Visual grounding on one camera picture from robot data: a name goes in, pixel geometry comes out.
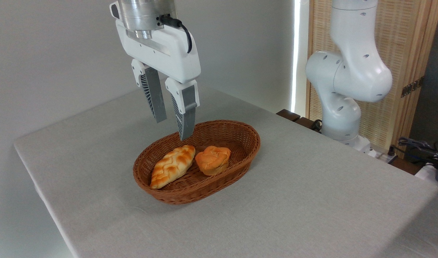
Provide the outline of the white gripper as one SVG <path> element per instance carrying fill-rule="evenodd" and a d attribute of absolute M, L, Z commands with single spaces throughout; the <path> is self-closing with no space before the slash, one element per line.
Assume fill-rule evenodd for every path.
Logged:
<path fill-rule="evenodd" d="M 201 73 L 194 37 L 191 36 L 192 49 L 188 53 L 189 43 L 181 28 L 165 26 L 153 31 L 151 39 L 137 39 L 134 32 L 125 29 L 122 21 L 116 20 L 116 26 L 125 52 L 134 58 L 131 63 L 134 78 L 144 92 L 155 121 L 160 123 L 167 119 L 160 71 L 170 77 L 166 88 L 171 93 L 180 139 L 191 137 L 196 108 L 200 105 L 194 79 Z"/>

